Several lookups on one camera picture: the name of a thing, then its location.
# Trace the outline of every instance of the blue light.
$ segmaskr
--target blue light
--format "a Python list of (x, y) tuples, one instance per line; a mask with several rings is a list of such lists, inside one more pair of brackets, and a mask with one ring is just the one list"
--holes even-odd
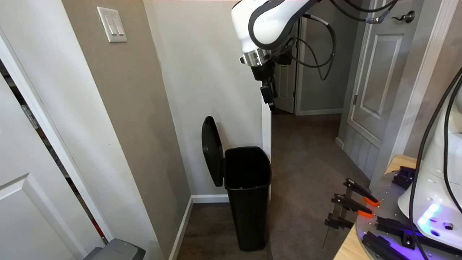
[(417, 223), (420, 229), (425, 231), (426, 233), (432, 233), (430, 219), (436, 215), (439, 207), (441, 207), (441, 203), (432, 203), (419, 218)]

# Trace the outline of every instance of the wire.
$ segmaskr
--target wire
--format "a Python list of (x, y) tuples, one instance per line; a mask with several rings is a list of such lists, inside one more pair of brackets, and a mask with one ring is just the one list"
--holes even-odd
[(387, 2), (386, 5), (383, 7), (379, 7), (379, 8), (363, 8), (361, 5), (358, 4), (354, 4), (351, 0), (345, 0), (351, 7), (357, 8), (358, 11), (363, 11), (363, 12), (376, 12), (376, 11), (381, 11), (381, 10), (386, 10), (386, 8), (393, 8), (394, 4), (399, 1), (399, 0), (392, 0), (390, 2)]
[[(292, 38), (288, 41), (288, 44), (292, 43), (292, 44), (295, 44), (295, 46), (298, 47), (298, 43), (299, 43), (299, 41), (303, 43), (303, 44), (308, 47), (308, 50), (311, 51), (311, 54), (314, 56), (315, 63), (306, 63), (306, 62), (303, 62), (303, 60), (299, 60), (295, 54), (292, 54), (292, 59), (296, 60), (298, 63), (306, 66), (306, 67), (316, 67), (321, 80), (325, 80), (325, 79), (329, 76), (329, 73), (331, 73), (331, 69), (332, 69), (332, 64), (334, 64), (334, 59), (335, 59), (335, 49), (337, 49), (335, 30), (332, 28), (332, 25), (331, 25), (328, 21), (325, 21), (325, 20), (316, 17), (316, 15), (303, 14), (303, 17), (306, 17), (306, 18), (309, 18), (309, 20), (314, 20), (314, 21), (316, 21), (316, 23), (321, 23), (321, 24), (324, 24), (324, 25), (329, 30), (331, 41), (332, 41), (332, 50), (331, 50), (331, 54), (329, 54), (329, 57), (328, 57), (327, 60), (319, 62), (319, 60), (318, 60), (318, 56), (316, 56), (316, 53), (315, 53), (315, 50), (314, 50), (314, 47), (312, 47), (306, 40), (303, 40), (303, 38), (301, 38), (301, 37), (292, 37)], [(324, 66), (328, 66), (328, 69), (327, 69), (325, 73), (322, 73), (322, 70), (321, 70), (321, 67), (324, 67)]]
[(462, 79), (456, 80), (455, 82), (456, 85), (454, 86), (454, 90), (449, 96), (449, 101), (448, 101), (448, 106), (446, 106), (446, 114), (445, 114), (445, 150), (443, 150), (443, 176), (445, 176), (445, 184), (446, 184), (446, 189), (449, 192), (449, 196), (452, 199), (452, 202), (458, 206), (458, 209), (462, 212), (462, 206), (461, 203), (458, 202), (456, 196), (454, 194), (454, 190), (452, 190), (452, 186), (449, 183), (449, 170), (448, 170), (448, 147), (449, 147), (449, 137), (448, 137), (448, 125), (449, 125), (449, 116), (451, 116), (451, 109), (452, 109), (452, 105), (454, 105), (454, 101), (456, 98), (456, 95), (459, 93), (459, 89), (461, 89), (461, 85), (462, 85)]
[(390, 2), (387, 2), (386, 5), (379, 7), (379, 8), (363, 8), (363, 7), (357, 5), (357, 4), (354, 4), (351, 0), (345, 0), (345, 1), (348, 2), (348, 5), (351, 5), (351, 7), (355, 8), (355, 10), (363, 11), (363, 12), (377, 12), (377, 11), (380, 11), (380, 10), (386, 10), (386, 11), (383, 11), (383, 12), (381, 12), (380, 15), (377, 15), (377, 17), (357, 17), (357, 15), (348, 12), (345, 8), (342, 8), (335, 0), (331, 0), (331, 2), (332, 2), (341, 12), (344, 12), (345, 15), (348, 15), (348, 17), (353, 18), (353, 20), (364, 21), (364, 23), (381, 23), (381, 21), (386, 18), (386, 15), (392, 11), (392, 8), (396, 5), (396, 2), (397, 2), (399, 0), (392, 0)]
[[(412, 220), (412, 223), (415, 225), (415, 196), (416, 196), (416, 189), (417, 189), (417, 179), (419, 179), (419, 171), (420, 171), (420, 163), (422, 163), (422, 157), (423, 157), (423, 150), (426, 147), (426, 141), (428, 141), (428, 137), (432, 131), (432, 125), (435, 122), (435, 119), (438, 118), (438, 114), (439, 111), (442, 109), (443, 103), (445, 103), (445, 99), (448, 98), (448, 95), (451, 93), (451, 89), (454, 88), (454, 85), (461, 80), (461, 76), (462, 76), (462, 67), (459, 69), (459, 72), (456, 73), (456, 76), (452, 79), (452, 82), (449, 83), (448, 89), (445, 90), (443, 96), (439, 99), (432, 116), (430, 116), (430, 121), (428, 124), (428, 127), (425, 128), (425, 132), (423, 132), (423, 137), (422, 137), (422, 142), (419, 145), (419, 151), (417, 151), (417, 163), (416, 163), (416, 176), (415, 176), (415, 180), (412, 183), (412, 189), (410, 189), (410, 199), (409, 199), (409, 219)], [(428, 260), (429, 257), (426, 255), (426, 252), (423, 251), (423, 246), (420, 244), (420, 241), (417, 239), (416, 236), (416, 225), (415, 225), (415, 232), (413, 232), (413, 239), (415, 242), (417, 244), (419, 246), (419, 251), (422, 254), (422, 257), (425, 260)]]

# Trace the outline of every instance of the table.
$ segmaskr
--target table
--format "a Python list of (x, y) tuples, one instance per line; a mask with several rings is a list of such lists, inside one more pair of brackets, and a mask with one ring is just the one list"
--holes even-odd
[[(400, 166), (416, 167), (416, 158), (409, 155), (397, 154), (392, 158), (386, 173), (392, 173), (400, 168)], [(357, 235), (355, 225), (350, 229), (344, 244), (335, 254), (335, 260), (368, 260), (373, 258), (366, 251), (363, 242)]]

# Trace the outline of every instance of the white wall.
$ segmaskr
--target white wall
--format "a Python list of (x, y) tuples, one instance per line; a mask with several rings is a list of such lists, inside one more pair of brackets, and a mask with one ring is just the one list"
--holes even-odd
[(220, 121), (225, 147), (262, 145), (260, 89), (231, 23), (234, 1), (145, 0), (194, 194), (223, 193), (205, 166), (201, 127)]
[(109, 238), (127, 239), (149, 249), (152, 258), (162, 258), (155, 229), (62, 1), (0, 1), (0, 27), (71, 155), (64, 163), (77, 166), (84, 187), (110, 229)]

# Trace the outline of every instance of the beige wall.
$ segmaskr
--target beige wall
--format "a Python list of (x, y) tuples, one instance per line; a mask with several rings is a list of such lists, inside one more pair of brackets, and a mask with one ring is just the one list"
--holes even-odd
[[(64, 0), (165, 255), (189, 187), (142, 0)], [(97, 5), (117, 8), (127, 43), (109, 43)]]
[(459, 1), (458, 8), (455, 11), (454, 20), (451, 23), (448, 36), (443, 43), (443, 49), (435, 66), (429, 88), (422, 101), (422, 105), (412, 131), (413, 134), (407, 141), (405, 153), (409, 155), (417, 155), (420, 140), (430, 119), (430, 115), (433, 114), (433, 109), (438, 101), (441, 99), (441, 96), (443, 95), (445, 89), (448, 88), (449, 82), (462, 66), (462, 33), (461, 33), (462, 15), (461, 12), (462, 12), (462, 1)]

